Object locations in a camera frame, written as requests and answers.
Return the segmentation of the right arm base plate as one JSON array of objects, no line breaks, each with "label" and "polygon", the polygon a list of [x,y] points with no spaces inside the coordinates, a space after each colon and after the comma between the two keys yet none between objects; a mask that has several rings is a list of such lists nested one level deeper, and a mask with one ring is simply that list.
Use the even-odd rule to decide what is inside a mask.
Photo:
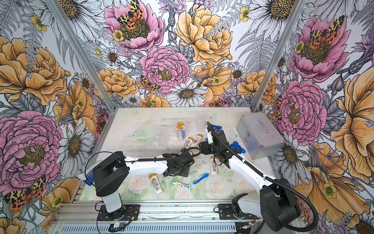
[{"label": "right arm base plate", "polygon": [[232,204],[229,203],[220,203],[218,204],[218,214],[220,220],[250,220],[255,219],[255,216],[252,214],[244,214],[240,211],[233,209]]}]

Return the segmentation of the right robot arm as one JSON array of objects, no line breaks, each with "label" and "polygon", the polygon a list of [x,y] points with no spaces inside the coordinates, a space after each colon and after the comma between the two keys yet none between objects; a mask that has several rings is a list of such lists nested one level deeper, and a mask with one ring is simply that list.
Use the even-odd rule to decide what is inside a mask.
[{"label": "right robot arm", "polygon": [[217,131],[210,122],[206,128],[207,141],[201,142],[204,155],[212,154],[221,164],[243,177],[259,193],[259,212],[273,231],[291,230],[290,224],[301,215],[296,192],[284,179],[276,179],[261,171],[236,148],[230,148],[223,130]]}]

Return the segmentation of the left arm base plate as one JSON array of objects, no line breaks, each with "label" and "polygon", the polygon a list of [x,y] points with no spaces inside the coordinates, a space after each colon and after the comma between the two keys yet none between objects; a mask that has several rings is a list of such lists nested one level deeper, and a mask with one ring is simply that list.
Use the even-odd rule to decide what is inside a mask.
[{"label": "left arm base plate", "polygon": [[140,205],[124,204],[122,207],[109,213],[105,205],[102,205],[97,217],[98,221],[136,221],[138,219]]}]

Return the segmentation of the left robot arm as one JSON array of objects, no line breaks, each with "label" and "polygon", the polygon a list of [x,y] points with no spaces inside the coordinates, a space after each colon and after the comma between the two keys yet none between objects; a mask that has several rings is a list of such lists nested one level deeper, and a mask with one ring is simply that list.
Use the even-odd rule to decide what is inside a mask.
[{"label": "left robot arm", "polygon": [[153,158],[126,157],[121,151],[111,153],[93,168],[96,195],[102,199],[107,213],[115,213],[123,209],[118,189],[126,178],[150,174],[187,177],[194,158],[200,154],[198,147],[185,149],[181,154],[164,153]]}]

